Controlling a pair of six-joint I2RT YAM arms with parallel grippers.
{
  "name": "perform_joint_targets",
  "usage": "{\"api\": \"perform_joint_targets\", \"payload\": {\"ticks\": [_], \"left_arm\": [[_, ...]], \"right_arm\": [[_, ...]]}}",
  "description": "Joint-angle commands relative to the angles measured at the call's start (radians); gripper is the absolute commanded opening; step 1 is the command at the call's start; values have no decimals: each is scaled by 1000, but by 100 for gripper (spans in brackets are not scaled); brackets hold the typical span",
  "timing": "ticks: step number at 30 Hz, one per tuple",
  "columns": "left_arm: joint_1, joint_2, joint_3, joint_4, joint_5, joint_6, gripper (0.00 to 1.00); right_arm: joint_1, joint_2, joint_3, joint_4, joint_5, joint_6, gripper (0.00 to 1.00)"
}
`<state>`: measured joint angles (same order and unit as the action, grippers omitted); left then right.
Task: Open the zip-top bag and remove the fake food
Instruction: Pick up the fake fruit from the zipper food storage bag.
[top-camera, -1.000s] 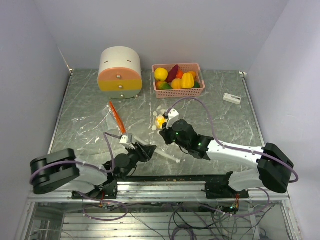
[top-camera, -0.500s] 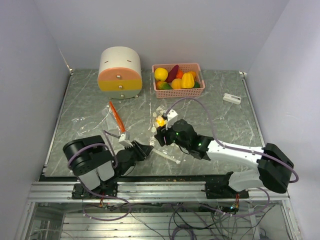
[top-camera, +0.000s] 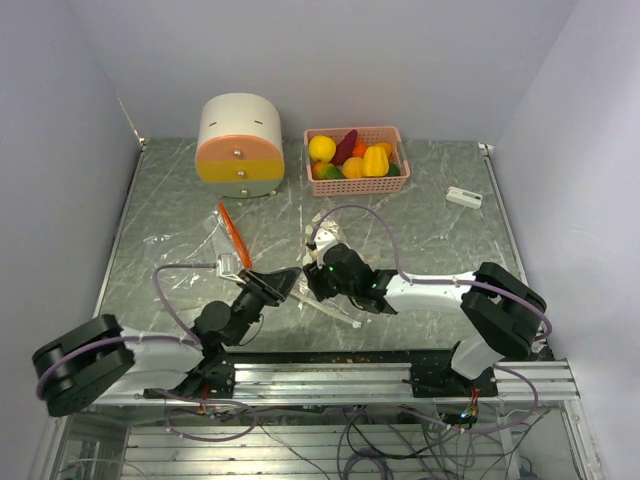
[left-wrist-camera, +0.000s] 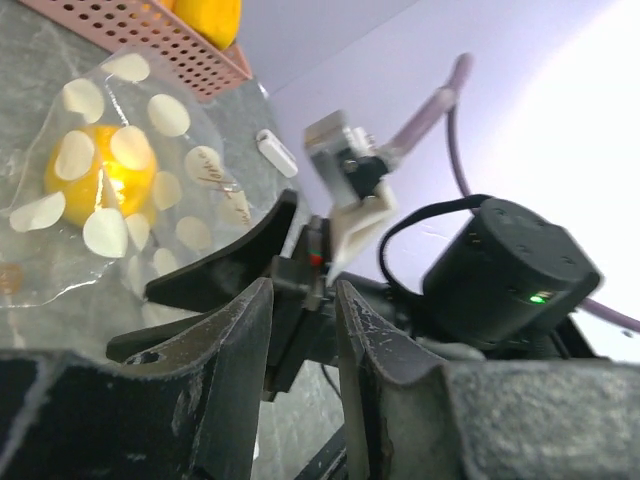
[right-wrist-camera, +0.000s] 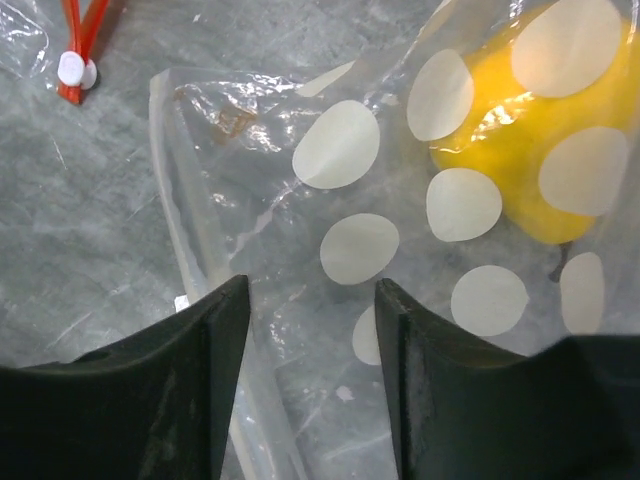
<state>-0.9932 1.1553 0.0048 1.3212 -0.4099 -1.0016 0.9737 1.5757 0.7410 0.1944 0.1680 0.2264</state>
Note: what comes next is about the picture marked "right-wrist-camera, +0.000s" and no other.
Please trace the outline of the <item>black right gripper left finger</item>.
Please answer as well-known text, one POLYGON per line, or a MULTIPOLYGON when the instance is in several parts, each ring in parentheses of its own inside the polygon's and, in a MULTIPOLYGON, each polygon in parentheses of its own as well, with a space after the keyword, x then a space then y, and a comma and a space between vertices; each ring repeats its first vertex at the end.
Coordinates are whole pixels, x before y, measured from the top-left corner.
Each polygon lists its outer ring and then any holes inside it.
POLYGON ((250 324, 238 275, 70 363, 1 371, 5 479, 216 479, 250 324))

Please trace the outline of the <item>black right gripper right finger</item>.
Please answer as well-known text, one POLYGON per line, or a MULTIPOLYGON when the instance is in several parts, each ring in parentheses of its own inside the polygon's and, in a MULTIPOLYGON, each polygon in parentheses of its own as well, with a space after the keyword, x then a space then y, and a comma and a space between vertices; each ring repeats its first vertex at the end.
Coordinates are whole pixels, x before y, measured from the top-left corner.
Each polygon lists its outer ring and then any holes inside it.
POLYGON ((526 357, 390 279, 374 306, 400 478, 638 477, 637 336, 569 336, 526 357))

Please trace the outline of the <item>clear white-slider zip bag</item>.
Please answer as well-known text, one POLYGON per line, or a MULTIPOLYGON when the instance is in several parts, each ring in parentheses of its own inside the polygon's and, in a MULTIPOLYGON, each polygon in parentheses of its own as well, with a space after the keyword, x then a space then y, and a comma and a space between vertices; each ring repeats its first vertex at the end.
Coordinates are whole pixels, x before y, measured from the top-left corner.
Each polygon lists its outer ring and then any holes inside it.
POLYGON ((639 126, 612 209, 565 266, 505 218, 457 243, 428 224, 438 170, 406 119, 416 74, 544 2, 445 1, 414 39, 323 74, 170 68, 151 80, 152 160, 187 294, 249 281, 230 421, 241 478, 402 479, 380 280, 521 356, 569 336, 639 339, 639 126))

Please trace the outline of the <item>fake yellow pear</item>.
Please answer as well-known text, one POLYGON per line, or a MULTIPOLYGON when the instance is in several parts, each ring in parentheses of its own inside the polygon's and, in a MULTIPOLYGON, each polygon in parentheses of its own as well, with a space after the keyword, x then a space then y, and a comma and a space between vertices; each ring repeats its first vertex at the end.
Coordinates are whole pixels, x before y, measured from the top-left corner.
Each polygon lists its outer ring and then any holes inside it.
POLYGON ((565 266, 612 209, 639 126, 631 5, 547 1, 473 51, 434 51, 406 119, 438 170, 426 196, 438 240, 474 240, 505 218, 565 266))

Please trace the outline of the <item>clear red-zip bag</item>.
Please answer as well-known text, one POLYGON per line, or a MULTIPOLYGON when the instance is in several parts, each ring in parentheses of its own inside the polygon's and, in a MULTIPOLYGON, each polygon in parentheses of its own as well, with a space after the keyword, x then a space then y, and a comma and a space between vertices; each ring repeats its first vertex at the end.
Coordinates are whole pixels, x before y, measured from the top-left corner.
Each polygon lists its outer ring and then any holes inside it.
POLYGON ((1 71, 41 82, 73 105, 96 85, 93 50, 108 1, 3 1, 1 71))

